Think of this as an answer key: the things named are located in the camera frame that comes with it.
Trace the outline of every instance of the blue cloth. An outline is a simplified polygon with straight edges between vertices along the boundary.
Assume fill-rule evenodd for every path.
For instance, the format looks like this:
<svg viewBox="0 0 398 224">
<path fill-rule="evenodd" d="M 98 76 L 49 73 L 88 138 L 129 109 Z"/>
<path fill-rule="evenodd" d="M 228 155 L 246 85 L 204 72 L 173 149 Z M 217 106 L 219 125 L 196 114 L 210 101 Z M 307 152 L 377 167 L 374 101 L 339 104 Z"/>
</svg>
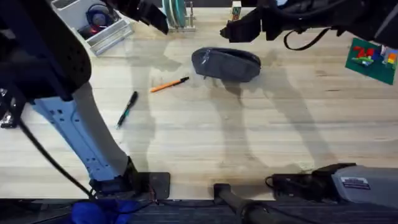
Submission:
<svg viewBox="0 0 398 224">
<path fill-rule="evenodd" d="M 128 212 L 134 210 L 137 202 L 130 200 L 97 200 L 74 204 L 70 220 L 73 224 L 125 224 L 132 214 L 118 214 L 114 211 Z"/>
</svg>

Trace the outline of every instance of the wood grain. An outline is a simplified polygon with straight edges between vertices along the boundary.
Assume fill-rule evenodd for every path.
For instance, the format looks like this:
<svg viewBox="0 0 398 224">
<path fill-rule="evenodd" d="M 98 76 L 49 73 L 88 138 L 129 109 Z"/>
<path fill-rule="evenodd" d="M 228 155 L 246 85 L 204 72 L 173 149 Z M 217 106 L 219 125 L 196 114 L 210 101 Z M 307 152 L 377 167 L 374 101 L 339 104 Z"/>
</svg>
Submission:
<svg viewBox="0 0 398 224">
<path fill-rule="evenodd" d="M 228 182 L 243 197 L 270 199 L 264 178 L 336 162 L 397 167 L 398 92 L 344 68 L 352 35 L 328 33 L 304 52 L 282 38 L 229 44 L 219 36 L 229 9 L 195 8 L 197 31 L 162 35 L 134 24 L 134 35 L 91 58 L 98 108 L 117 143 L 139 171 L 172 175 L 170 198 L 212 198 L 212 185 Z M 291 35 L 292 46 L 319 30 Z M 229 47 L 261 58 L 261 75 L 240 85 L 196 75 L 191 54 Z M 189 76 L 184 84 L 150 88 Z M 140 96 L 115 130 L 131 93 Z M 88 187 L 83 164 L 30 106 L 23 118 L 67 171 Z M 0 129 L 0 197 L 84 198 L 18 130 Z"/>
</svg>

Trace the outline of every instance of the gray zipper pouch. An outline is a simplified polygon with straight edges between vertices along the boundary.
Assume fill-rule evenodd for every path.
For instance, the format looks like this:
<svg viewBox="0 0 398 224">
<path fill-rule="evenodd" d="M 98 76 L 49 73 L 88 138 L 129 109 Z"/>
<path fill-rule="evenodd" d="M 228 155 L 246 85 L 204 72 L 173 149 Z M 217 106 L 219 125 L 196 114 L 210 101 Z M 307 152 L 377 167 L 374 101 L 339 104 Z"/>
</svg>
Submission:
<svg viewBox="0 0 398 224">
<path fill-rule="evenodd" d="M 249 82 L 260 74 L 261 69 L 257 55 L 218 47 L 196 50 L 192 54 L 192 63 L 197 74 L 230 82 Z"/>
</svg>

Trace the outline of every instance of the orange pen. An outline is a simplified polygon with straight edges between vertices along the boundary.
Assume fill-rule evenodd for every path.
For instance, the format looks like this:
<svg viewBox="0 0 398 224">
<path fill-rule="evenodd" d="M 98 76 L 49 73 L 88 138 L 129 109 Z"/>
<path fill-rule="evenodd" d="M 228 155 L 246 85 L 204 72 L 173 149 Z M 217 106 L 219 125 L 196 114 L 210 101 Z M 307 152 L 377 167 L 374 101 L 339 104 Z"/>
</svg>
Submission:
<svg viewBox="0 0 398 224">
<path fill-rule="evenodd" d="M 156 91 L 163 90 L 164 88 L 167 88 L 167 87 L 170 87 L 170 86 L 175 86 L 175 85 L 181 84 L 181 83 L 187 81 L 188 79 L 189 79 L 189 77 L 184 77 L 184 78 L 181 78 L 180 80 L 175 80 L 175 81 L 172 81 L 172 82 L 169 82 L 169 83 L 166 83 L 166 84 L 163 84 L 163 85 L 154 87 L 154 88 L 152 88 L 152 89 L 150 90 L 150 92 L 151 92 L 151 93 L 154 93 L 154 92 L 156 92 Z"/>
</svg>

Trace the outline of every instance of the label sticker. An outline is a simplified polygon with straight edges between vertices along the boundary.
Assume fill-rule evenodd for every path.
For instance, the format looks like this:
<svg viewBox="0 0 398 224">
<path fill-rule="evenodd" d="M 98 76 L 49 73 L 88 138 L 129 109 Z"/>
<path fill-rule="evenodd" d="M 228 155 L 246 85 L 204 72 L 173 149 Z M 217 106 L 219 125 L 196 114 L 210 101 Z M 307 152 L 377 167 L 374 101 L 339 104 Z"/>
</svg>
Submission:
<svg viewBox="0 0 398 224">
<path fill-rule="evenodd" d="M 370 190 L 368 181 L 363 177 L 340 177 L 345 188 Z"/>
</svg>

